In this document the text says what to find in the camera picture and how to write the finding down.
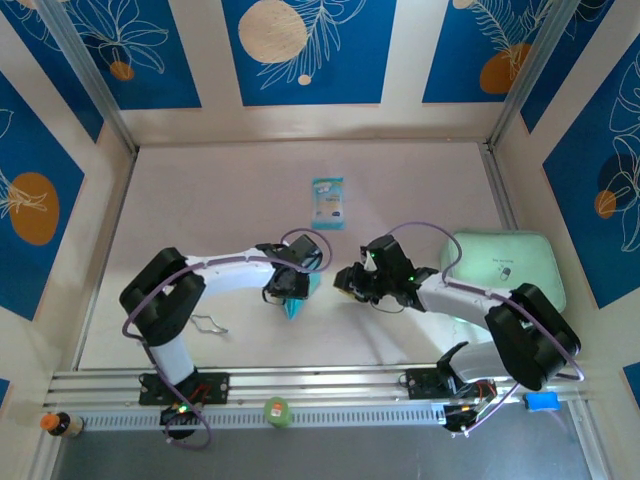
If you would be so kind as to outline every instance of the orange circle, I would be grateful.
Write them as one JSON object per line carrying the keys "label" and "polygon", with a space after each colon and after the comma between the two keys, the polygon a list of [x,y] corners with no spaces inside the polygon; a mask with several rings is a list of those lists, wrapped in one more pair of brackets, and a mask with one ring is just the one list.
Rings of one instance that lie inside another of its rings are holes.
{"label": "orange circle", "polygon": [[40,420],[40,428],[43,430],[53,430],[58,425],[60,425],[60,417],[54,413],[47,413]]}
{"label": "orange circle", "polygon": [[596,213],[604,218],[611,218],[616,213],[616,196],[609,190],[603,190],[596,195]]}
{"label": "orange circle", "polygon": [[480,72],[480,88],[495,95],[508,93],[529,50],[531,45],[519,43],[491,57]]}
{"label": "orange circle", "polygon": [[109,66],[109,71],[111,75],[116,77],[121,82],[128,82],[133,79],[133,75],[135,72],[131,65],[128,63],[121,62],[120,60],[116,60]]}
{"label": "orange circle", "polygon": [[[13,229],[31,245],[46,245],[56,233],[60,216],[56,188],[40,173],[18,175],[11,186],[17,192],[11,192],[10,189],[9,195],[18,201],[9,212]],[[44,198],[37,200],[42,195],[45,195]],[[29,201],[37,202],[38,206],[29,205]]]}

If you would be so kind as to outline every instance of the blue snack package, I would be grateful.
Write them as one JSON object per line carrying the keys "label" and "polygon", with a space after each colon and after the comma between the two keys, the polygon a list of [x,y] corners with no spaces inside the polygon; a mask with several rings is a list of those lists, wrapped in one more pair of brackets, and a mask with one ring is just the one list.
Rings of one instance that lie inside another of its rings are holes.
{"label": "blue snack package", "polygon": [[313,217],[317,230],[343,230],[342,177],[313,179]]}

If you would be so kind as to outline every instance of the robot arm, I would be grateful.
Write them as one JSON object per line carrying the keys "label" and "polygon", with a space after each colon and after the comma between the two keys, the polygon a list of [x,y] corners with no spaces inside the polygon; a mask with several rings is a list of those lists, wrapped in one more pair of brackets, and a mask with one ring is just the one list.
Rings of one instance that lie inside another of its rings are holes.
{"label": "robot arm", "polygon": [[458,344],[438,362],[439,382],[452,395],[465,384],[506,376],[540,390],[565,366],[557,346],[514,303],[571,356],[580,350],[578,337],[537,287],[523,284],[508,291],[446,280],[436,270],[415,268],[392,235],[361,247],[361,262],[338,272],[334,286],[360,302],[377,304],[391,295],[404,307],[452,315],[487,328],[493,342]]}
{"label": "robot arm", "polygon": [[[225,260],[245,258],[245,262]],[[156,295],[134,320],[148,346],[152,360],[171,385],[179,385],[196,373],[182,330],[202,298],[241,288],[262,288],[281,299],[304,299],[309,293],[309,276],[270,259],[314,268],[322,262],[320,248],[307,236],[291,245],[261,244],[247,251],[217,257],[183,256],[165,248],[140,272],[120,295],[120,304],[131,314],[170,275],[189,266],[210,265],[188,272]]]}

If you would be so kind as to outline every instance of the metal rail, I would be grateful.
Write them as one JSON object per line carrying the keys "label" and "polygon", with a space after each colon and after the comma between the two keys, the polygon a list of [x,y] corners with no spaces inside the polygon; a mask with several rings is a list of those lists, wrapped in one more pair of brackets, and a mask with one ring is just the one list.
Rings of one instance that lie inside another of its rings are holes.
{"label": "metal rail", "polygon": [[[346,407],[424,404],[458,405],[468,400],[442,398],[409,400],[399,377],[408,368],[435,368],[433,364],[303,368],[225,368],[202,372],[228,372],[228,403],[210,408],[261,408],[271,397],[286,398],[298,407]],[[139,376],[148,370],[104,370],[58,372],[53,376],[45,398],[45,409],[90,411],[105,409],[149,409],[138,405]],[[513,382],[498,381],[498,393],[505,393]],[[547,391],[561,399],[577,398],[576,384],[554,380]]]}

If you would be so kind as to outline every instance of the metal clip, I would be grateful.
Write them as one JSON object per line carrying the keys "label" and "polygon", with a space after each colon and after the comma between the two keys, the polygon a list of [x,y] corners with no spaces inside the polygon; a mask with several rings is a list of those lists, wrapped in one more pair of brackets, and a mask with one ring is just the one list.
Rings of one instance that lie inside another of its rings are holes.
{"label": "metal clip", "polygon": [[[196,329],[200,333],[211,333],[213,335],[224,335],[225,333],[229,333],[229,330],[218,325],[211,315],[193,314],[189,317],[189,320],[191,320],[191,323],[195,325]],[[209,320],[213,325],[213,328],[206,328],[200,325],[201,322],[198,322],[198,320]]]}

